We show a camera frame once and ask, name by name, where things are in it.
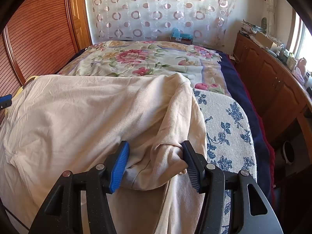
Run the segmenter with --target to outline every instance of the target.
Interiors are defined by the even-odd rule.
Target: screw
[[[62,175],[63,177],[68,177],[71,175],[71,171],[64,171]]]
[[[97,170],[103,170],[104,167],[105,167],[105,165],[103,165],[102,163],[96,165],[96,169],[97,169]]]
[[[241,170],[241,175],[248,176],[249,172],[247,170]]]
[[[214,170],[216,168],[216,166],[212,163],[209,163],[206,165],[206,167],[209,169],[209,170]]]

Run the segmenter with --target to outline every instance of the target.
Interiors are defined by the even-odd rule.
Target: pink bottle
[[[301,75],[303,78],[305,78],[305,73],[306,73],[305,66],[306,66],[306,64],[307,64],[307,60],[305,58],[301,58],[298,61],[298,65],[297,65],[297,67],[300,69],[300,72],[301,72]]]

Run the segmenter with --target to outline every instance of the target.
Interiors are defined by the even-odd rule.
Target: black cable
[[[14,217],[14,219],[15,219],[16,221],[18,221],[25,229],[27,229],[27,230],[29,231],[29,229],[27,228],[27,226],[26,226],[25,224],[23,224],[10,210],[8,210],[5,206],[3,206],[3,207],[4,207],[4,209],[5,209],[7,212],[9,212],[9,214],[10,214],[11,216]]]

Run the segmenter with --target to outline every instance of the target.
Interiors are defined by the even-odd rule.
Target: navy blue blanket
[[[222,61],[219,62],[219,64],[221,65],[221,71],[227,84],[227,89],[232,98],[244,109],[244,112],[248,117],[257,161],[257,182],[265,196],[270,201],[271,177],[269,168],[269,149],[263,140],[257,114],[252,108],[252,104],[247,96],[243,82],[233,64],[230,62],[226,54],[222,52],[218,52],[218,54],[222,57]]]

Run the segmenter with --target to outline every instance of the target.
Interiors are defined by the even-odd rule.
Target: curtain
[[[266,0],[266,33],[272,37],[276,37],[275,9],[277,0]]]
[[[155,40],[175,27],[194,43],[223,45],[227,18],[236,0],[86,0],[93,43]]]

